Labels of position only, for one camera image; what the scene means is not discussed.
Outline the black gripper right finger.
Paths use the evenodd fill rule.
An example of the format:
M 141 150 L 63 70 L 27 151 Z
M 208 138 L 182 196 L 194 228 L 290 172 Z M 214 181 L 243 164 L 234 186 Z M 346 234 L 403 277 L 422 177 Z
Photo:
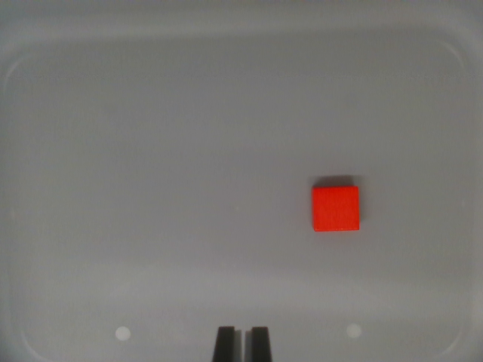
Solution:
M 272 362 L 268 327 L 252 327 L 245 333 L 245 362 Z

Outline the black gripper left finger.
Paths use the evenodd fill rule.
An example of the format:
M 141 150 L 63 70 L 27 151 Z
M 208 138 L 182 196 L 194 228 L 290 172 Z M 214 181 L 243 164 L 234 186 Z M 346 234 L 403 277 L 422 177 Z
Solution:
M 242 332 L 234 326 L 219 327 L 212 357 L 213 362 L 242 361 Z

